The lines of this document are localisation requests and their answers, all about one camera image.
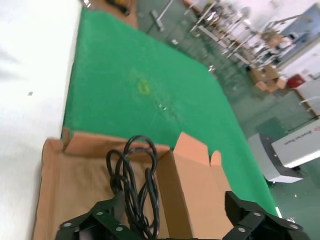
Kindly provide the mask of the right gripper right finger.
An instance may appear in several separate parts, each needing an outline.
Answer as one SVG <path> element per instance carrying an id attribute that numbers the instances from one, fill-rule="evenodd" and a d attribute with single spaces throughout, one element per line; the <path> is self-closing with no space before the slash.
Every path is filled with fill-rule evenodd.
<path id="1" fill-rule="evenodd" d="M 272 215 L 257 203 L 225 193 L 225 212 L 233 228 L 224 240 L 308 240 L 302 226 Z"/>

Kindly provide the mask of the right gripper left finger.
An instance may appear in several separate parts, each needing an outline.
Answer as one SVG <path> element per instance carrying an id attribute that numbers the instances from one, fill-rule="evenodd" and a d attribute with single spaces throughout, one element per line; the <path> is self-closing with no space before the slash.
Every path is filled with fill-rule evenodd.
<path id="1" fill-rule="evenodd" d="M 98 201 L 88 212 L 59 226 L 56 240 L 139 240 L 141 237 L 121 223 L 125 195 L 118 192 L 109 200 Z"/>

